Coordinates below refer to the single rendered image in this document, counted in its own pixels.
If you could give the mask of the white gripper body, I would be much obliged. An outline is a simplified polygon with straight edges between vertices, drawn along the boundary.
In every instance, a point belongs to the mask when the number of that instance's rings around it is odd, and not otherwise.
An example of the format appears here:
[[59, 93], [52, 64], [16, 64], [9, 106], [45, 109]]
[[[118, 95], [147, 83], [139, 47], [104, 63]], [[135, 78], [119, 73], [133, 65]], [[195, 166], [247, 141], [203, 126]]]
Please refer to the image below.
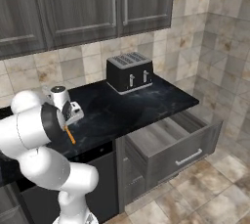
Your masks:
[[82, 111], [80, 105], [77, 102], [71, 102], [70, 103], [70, 112], [69, 112], [69, 118], [66, 121], [67, 125], [70, 125], [81, 118], [84, 117], [84, 112]]

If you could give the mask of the grey wooden open drawer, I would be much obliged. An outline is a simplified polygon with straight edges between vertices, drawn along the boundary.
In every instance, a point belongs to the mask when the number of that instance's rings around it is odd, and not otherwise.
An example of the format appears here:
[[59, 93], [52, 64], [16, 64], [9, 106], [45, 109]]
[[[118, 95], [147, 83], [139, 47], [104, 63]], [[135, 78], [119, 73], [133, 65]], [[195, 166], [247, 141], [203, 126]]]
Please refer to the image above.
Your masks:
[[[207, 122], [189, 111], [178, 112], [126, 136], [125, 151], [142, 173], [146, 187], [151, 189], [169, 179], [197, 160], [214, 153], [223, 121]], [[201, 149], [203, 152], [189, 162], [182, 160]]]

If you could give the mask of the orange wooden spoon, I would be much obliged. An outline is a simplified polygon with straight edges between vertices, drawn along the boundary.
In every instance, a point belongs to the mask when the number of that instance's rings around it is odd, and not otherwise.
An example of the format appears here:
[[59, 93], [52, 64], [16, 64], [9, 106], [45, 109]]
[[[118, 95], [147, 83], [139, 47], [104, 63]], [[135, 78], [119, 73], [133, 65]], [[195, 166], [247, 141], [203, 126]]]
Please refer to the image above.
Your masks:
[[69, 139], [70, 139], [72, 145], [75, 145], [75, 144], [76, 144], [76, 141], [75, 141], [73, 135], [71, 134], [70, 130], [68, 129], [68, 126], [67, 126], [67, 125], [64, 126], [64, 130], [66, 131], [66, 133], [67, 133], [67, 135], [68, 135], [68, 137], [69, 137]]

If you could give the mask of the black four-slot toaster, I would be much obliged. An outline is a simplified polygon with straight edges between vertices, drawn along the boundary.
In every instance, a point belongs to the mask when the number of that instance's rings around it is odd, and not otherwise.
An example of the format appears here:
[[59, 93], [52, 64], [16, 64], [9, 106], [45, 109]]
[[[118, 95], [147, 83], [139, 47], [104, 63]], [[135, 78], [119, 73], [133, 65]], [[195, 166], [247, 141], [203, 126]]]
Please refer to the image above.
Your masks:
[[152, 77], [152, 60], [138, 52], [106, 60], [106, 82], [120, 95], [150, 86]]

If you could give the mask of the black dishwasher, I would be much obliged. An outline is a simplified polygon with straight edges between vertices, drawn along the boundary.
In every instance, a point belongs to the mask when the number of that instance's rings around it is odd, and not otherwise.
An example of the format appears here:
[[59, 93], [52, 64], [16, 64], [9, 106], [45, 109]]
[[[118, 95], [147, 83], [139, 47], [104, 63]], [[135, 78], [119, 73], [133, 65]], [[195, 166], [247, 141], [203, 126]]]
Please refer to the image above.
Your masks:
[[[90, 210], [100, 224], [118, 214], [116, 155], [112, 142], [100, 145], [70, 161], [95, 166], [100, 175], [97, 188], [86, 196]], [[52, 224], [59, 216], [58, 192], [42, 189], [25, 178], [17, 182], [22, 206], [29, 212], [31, 224]]]

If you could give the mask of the grey base cabinet frame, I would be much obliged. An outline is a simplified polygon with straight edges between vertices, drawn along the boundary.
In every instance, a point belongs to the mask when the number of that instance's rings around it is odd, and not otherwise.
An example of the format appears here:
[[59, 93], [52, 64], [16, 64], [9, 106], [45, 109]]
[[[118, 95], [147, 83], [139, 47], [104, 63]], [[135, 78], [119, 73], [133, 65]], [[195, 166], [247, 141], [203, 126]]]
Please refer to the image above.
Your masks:
[[125, 153], [125, 144], [125, 136], [115, 140], [118, 206], [120, 213], [125, 211], [127, 204], [149, 193], [145, 178]]

